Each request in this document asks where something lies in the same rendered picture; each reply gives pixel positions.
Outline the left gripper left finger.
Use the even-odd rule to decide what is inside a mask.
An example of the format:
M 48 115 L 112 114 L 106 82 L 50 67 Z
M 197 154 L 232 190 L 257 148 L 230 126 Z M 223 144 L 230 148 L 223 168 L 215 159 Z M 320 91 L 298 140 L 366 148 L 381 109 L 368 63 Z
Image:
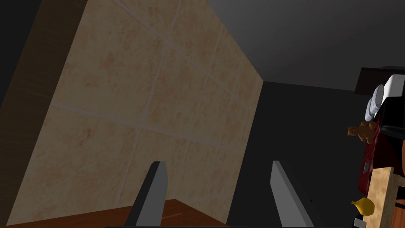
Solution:
M 141 185 L 125 226 L 160 226 L 166 194 L 166 162 L 154 161 Z

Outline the brown teddy bear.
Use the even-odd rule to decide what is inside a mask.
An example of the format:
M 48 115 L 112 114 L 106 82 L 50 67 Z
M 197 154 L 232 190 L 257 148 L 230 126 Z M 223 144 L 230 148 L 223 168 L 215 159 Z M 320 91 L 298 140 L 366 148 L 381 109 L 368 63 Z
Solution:
M 362 121 L 359 127 L 349 126 L 348 136 L 358 136 L 362 142 L 367 142 L 367 144 L 373 143 L 374 130 L 376 128 L 376 123 L 374 121 Z

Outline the light wooden cutting board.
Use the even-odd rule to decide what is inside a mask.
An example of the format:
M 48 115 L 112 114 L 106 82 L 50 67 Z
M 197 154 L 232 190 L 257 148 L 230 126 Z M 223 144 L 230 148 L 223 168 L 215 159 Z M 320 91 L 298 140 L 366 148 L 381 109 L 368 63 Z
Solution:
M 391 228 L 398 182 L 393 167 L 373 169 L 367 198 L 374 205 L 371 216 L 364 216 L 366 228 Z

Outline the brown wooden table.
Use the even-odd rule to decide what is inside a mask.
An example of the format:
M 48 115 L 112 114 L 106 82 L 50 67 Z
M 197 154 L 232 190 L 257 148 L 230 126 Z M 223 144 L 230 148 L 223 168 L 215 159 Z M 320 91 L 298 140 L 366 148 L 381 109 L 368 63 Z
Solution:
M 107 226 L 124 225 L 131 206 L 104 211 L 96 211 L 79 215 L 52 218 L 0 228 L 105 228 Z M 226 226 L 176 199 L 165 201 L 162 226 Z

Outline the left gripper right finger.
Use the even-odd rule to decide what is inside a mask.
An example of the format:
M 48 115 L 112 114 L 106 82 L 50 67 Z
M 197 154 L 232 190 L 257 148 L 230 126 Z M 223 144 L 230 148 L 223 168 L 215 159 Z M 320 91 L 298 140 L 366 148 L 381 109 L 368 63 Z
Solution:
M 312 199 L 285 161 L 273 161 L 270 185 L 283 227 L 325 226 Z

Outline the white plate stack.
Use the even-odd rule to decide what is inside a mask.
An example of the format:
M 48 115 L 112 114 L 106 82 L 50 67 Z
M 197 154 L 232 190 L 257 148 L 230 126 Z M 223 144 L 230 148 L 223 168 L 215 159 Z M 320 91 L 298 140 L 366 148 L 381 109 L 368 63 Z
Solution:
M 383 97 L 384 97 L 384 85 L 380 84 L 375 88 L 372 98 L 369 100 L 367 104 L 367 109 L 365 112 L 365 120 L 367 122 L 371 121 L 375 117 L 375 114 L 381 107 Z

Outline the yellow pear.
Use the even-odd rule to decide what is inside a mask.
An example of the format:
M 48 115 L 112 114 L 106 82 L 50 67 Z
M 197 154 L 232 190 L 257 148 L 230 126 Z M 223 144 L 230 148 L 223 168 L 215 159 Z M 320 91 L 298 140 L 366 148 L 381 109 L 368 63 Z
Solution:
M 361 198 L 358 201 L 351 201 L 360 215 L 371 216 L 375 211 L 375 205 L 369 198 Z

